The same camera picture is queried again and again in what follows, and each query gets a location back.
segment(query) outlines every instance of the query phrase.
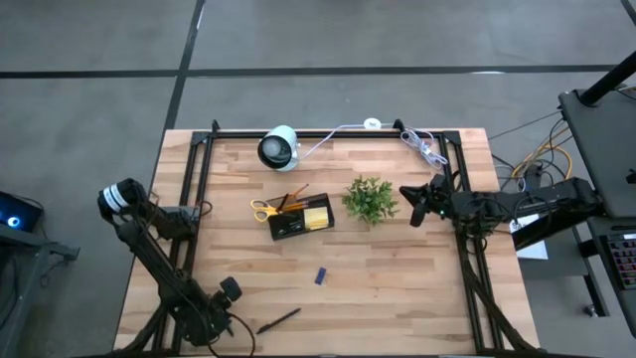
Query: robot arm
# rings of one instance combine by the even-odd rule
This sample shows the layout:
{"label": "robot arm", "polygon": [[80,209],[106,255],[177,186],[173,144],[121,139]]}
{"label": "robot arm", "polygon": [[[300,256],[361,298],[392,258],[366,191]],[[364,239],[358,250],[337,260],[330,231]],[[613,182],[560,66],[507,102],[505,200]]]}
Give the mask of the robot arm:
{"label": "robot arm", "polygon": [[523,249],[542,238],[602,213],[602,203],[589,183],[571,178],[524,193],[454,192],[443,175],[421,187],[400,187],[413,206],[410,224],[418,227],[427,213],[453,221],[455,230],[469,238],[490,235],[501,223],[532,214],[546,216],[513,234],[515,248]]}
{"label": "robot arm", "polygon": [[168,212],[159,208],[132,179],[100,191],[97,205],[101,217],[115,228],[119,239],[157,281],[161,304],[180,326],[184,338],[195,346],[216,340],[230,325],[227,310],[241,296],[239,285],[228,277],[221,282],[223,290],[207,295],[184,270],[171,265],[149,232],[154,227],[162,238],[188,241],[195,235],[196,215],[183,209]]}

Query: potted plant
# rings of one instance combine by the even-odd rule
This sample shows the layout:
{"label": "potted plant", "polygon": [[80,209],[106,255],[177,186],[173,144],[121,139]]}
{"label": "potted plant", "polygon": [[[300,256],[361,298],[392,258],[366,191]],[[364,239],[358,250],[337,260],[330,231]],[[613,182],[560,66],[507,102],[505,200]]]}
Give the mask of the potted plant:
{"label": "potted plant", "polygon": [[381,223],[387,216],[393,217],[398,210],[394,210],[397,201],[392,200],[391,183],[388,181],[378,185],[380,178],[360,178],[354,180],[349,194],[342,197],[342,203],[347,207],[350,216],[357,216],[358,220],[367,224]]}

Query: wooden tabletop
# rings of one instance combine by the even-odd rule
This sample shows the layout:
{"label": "wooden tabletop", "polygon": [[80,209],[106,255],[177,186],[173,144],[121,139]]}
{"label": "wooden tabletop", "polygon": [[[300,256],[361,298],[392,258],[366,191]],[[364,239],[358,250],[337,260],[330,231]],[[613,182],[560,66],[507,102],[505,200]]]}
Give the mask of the wooden tabletop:
{"label": "wooden tabletop", "polygon": [[[161,206],[179,201],[191,133],[166,132],[153,186]],[[460,133],[472,189],[498,190],[486,132]],[[301,155],[317,141],[301,140]],[[436,170],[398,139],[333,139],[287,173],[262,165],[256,146],[255,139],[215,140],[206,192],[214,210],[202,220],[193,272],[209,293],[233,276],[243,296],[231,312],[254,331],[302,308],[257,335],[256,354],[474,353],[451,223],[428,215],[421,227],[411,227],[411,206],[398,192],[401,185],[427,183]],[[370,227],[347,216],[341,196],[361,174],[394,184],[400,211],[393,219]],[[305,183],[309,187],[303,195],[329,194],[335,228],[274,242],[267,224],[253,218],[249,201],[291,193]],[[195,191],[193,184],[191,198]],[[486,257],[495,300],[525,339],[538,346],[511,237],[489,237]],[[320,267],[327,274],[317,285]],[[115,348],[134,338],[158,303],[156,283],[135,261]],[[480,316],[489,342],[483,307]],[[220,354],[248,353],[247,333],[237,322],[233,328],[236,336],[224,333],[215,349]],[[182,353],[209,354],[206,347],[186,342]]]}

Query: white camera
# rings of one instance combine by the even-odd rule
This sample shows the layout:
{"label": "white camera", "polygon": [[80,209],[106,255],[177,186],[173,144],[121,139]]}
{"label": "white camera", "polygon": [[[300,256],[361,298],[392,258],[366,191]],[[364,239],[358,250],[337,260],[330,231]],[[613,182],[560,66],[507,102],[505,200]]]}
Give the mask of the white camera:
{"label": "white camera", "polygon": [[258,158],[271,169],[290,171],[298,165],[298,138],[288,125],[271,129],[258,143]]}

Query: blue light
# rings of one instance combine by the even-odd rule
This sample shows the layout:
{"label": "blue light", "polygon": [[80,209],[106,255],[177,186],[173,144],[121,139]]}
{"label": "blue light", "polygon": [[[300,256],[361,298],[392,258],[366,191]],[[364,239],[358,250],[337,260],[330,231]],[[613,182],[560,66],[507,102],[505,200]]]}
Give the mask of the blue light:
{"label": "blue light", "polygon": [[20,225],[20,219],[16,217],[11,217],[9,218],[9,220],[7,220],[7,225],[9,225],[10,228],[15,229]]}

